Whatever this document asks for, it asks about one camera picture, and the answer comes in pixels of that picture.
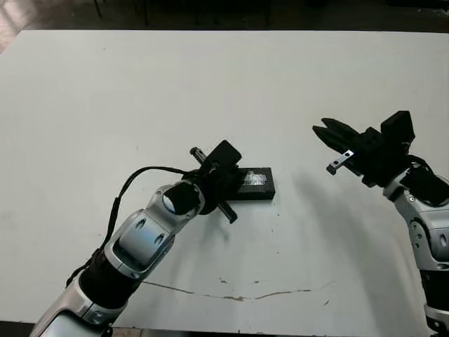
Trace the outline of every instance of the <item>wire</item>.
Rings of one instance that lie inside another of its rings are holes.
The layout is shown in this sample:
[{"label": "wire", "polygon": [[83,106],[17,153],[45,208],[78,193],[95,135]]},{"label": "wire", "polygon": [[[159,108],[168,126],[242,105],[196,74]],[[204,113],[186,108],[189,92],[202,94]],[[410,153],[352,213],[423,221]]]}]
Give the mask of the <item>wire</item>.
[{"label": "wire", "polygon": [[139,168],[137,171],[135,171],[133,174],[131,174],[129,176],[129,178],[126,179],[126,182],[123,184],[123,187],[121,188],[119,195],[114,199],[114,203],[112,204],[111,213],[109,215],[109,223],[107,225],[107,232],[106,232],[105,239],[103,240],[103,243],[101,243],[100,248],[96,249],[93,252],[92,256],[86,261],[86,263],[84,263],[81,267],[78,267],[77,269],[75,269],[73,271],[72,275],[70,275],[70,277],[67,279],[67,282],[65,284],[66,288],[69,286],[70,283],[72,283],[73,278],[75,278],[80,273],[80,271],[82,271],[83,269],[87,268],[90,265],[90,263],[92,261],[92,257],[98,251],[103,249],[106,246],[106,243],[111,239],[112,233],[114,233],[117,215],[119,214],[119,207],[120,207],[120,201],[121,201],[122,196],[128,190],[128,188],[130,187],[130,185],[134,181],[134,179],[136,179],[141,173],[144,173],[145,171],[149,171],[149,170],[160,170],[160,171],[166,171],[166,172],[171,172],[171,173],[183,174],[185,176],[191,176],[191,177],[196,176],[196,174],[194,172],[183,171],[178,168],[167,167],[167,166],[146,166],[146,167]]}]

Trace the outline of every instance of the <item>black rectangular object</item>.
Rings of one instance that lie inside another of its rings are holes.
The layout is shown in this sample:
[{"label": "black rectangular object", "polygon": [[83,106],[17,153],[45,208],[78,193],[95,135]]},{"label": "black rectangular object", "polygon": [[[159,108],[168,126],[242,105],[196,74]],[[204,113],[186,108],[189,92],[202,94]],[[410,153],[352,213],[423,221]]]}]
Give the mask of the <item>black rectangular object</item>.
[{"label": "black rectangular object", "polygon": [[226,200],[272,200],[274,198],[274,181],[269,167],[239,168],[242,177],[240,187]]}]

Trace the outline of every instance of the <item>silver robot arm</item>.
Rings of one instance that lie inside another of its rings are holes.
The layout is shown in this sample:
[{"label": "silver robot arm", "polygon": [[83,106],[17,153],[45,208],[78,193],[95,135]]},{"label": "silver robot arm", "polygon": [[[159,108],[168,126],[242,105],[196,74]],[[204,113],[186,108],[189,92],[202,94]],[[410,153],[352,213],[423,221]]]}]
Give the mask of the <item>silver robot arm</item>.
[{"label": "silver robot arm", "polygon": [[439,205],[419,200],[401,181],[409,170],[385,187],[384,196],[406,221],[427,303],[427,325],[441,336],[449,333],[449,199]]},{"label": "silver robot arm", "polygon": [[384,188],[407,223],[427,304],[427,325],[449,336],[449,184],[427,163],[408,153],[415,138],[409,111],[399,111],[381,124],[381,132],[358,133],[335,119],[322,119],[315,134],[342,155],[327,170],[347,167],[368,187]]},{"label": "silver robot arm", "polygon": [[[179,212],[170,195],[173,190],[189,191],[198,196],[197,200]],[[104,249],[94,254],[91,266],[73,279],[30,336],[108,336],[108,329],[125,310],[129,296],[168,253],[175,235],[203,206],[200,189],[188,180],[158,189],[147,208],[131,214]]]},{"label": "silver robot arm", "polygon": [[[197,147],[190,153],[201,164],[198,170],[149,166],[130,176],[114,201],[105,241],[83,267],[74,271],[67,288],[34,326],[31,337],[111,336],[112,324],[125,310],[130,296],[192,218],[218,207],[229,222],[237,219],[225,200],[239,193],[237,188],[243,181],[236,165],[240,153],[226,140],[208,156]],[[148,169],[185,176],[174,185],[159,188],[145,209],[131,214],[112,234],[121,196],[133,179]]]}]

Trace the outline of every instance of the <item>table surface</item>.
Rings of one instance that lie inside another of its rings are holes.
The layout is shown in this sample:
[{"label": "table surface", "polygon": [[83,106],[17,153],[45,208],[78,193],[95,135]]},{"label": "table surface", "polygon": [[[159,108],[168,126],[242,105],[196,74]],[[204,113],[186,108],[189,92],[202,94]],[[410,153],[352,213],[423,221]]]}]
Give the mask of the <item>table surface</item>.
[{"label": "table surface", "polygon": [[[193,220],[117,326],[424,336],[405,223],[325,167],[322,117],[360,131],[410,110],[412,152],[449,174],[449,37],[394,32],[26,31],[0,55],[0,319],[35,322],[149,165],[196,167],[228,139],[270,166],[272,202]],[[169,173],[146,173],[118,223]]]}]

